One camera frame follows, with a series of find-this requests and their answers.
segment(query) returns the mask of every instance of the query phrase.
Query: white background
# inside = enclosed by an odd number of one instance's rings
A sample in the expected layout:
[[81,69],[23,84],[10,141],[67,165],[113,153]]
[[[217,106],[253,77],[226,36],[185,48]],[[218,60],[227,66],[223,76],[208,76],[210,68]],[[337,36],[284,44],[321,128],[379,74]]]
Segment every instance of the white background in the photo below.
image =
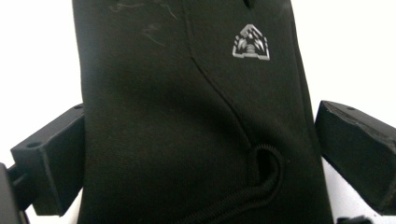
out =
[[[314,113],[320,100],[330,100],[396,127],[394,0],[292,3]],[[82,101],[73,25],[70,0],[2,2],[0,162],[7,167],[12,147]],[[396,223],[372,211],[327,164],[325,173],[335,217]],[[62,218],[36,217],[28,209],[33,224],[75,223],[77,212],[78,203]]]

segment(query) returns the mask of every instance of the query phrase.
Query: white logo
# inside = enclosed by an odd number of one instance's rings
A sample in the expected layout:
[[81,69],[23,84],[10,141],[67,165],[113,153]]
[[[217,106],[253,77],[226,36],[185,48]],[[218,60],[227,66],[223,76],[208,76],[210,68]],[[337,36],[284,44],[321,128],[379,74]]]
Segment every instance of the white logo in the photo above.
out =
[[258,58],[260,60],[270,60],[270,51],[268,50],[268,42],[265,36],[254,27],[248,24],[235,37],[233,45],[233,56],[235,58]]

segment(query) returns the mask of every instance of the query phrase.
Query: black fabric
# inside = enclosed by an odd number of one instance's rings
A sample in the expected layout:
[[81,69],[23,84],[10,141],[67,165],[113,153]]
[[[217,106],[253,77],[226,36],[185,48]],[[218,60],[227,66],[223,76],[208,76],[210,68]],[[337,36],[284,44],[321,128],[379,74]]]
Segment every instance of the black fabric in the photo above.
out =
[[[74,8],[78,223],[332,223],[290,1]],[[235,54],[252,25],[262,45]]]

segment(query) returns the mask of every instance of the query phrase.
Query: logo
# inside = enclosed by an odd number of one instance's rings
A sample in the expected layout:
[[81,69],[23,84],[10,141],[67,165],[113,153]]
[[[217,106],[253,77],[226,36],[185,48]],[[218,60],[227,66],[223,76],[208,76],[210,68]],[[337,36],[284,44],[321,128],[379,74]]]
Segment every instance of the logo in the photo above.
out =
[[252,24],[248,24],[235,37],[233,45],[235,58],[258,58],[270,61],[267,38]]

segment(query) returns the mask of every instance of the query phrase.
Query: scuff mark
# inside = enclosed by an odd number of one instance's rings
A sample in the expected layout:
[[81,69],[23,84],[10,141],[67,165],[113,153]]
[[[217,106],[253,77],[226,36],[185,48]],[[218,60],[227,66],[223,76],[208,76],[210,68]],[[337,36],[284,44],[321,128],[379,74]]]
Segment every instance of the scuff mark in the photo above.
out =
[[160,28],[161,28],[161,25],[153,23],[153,24],[150,24],[146,29],[143,29],[142,34],[145,35],[152,42],[165,47],[165,44],[161,43],[160,41],[156,40],[154,37],[151,36],[151,34],[153,32],[159,31]]
[[165,3],[163,2],[163,0],[154,0],[153,2],[156,3],[156,4],[159,4],[161,7],[166,8],[166,9],[168,10],[169,14],[171,14],[171,16],[172,16],[173,18],[175,18],[175,20],[177,20],[177,16],[173,13],[171,7],[169,7],[168,4],[165,4]]
[[137,8],[137,7],[143,7],[145,4],[139,3],[139,4],[134,4],[134,5],[124,5],[123,3],[117,3],[115,6],[110,6],[110,10],[113,12],[120,12],[124,8]]
[[173,18],[175,18],[175,20],[177,20],[177,16],[175,16],[175,14],[172,12],[172,9],[169,7],[169,5],[167,4],[161,4],[161,7],[165,7],[168,9],[168,12],[173,16]]

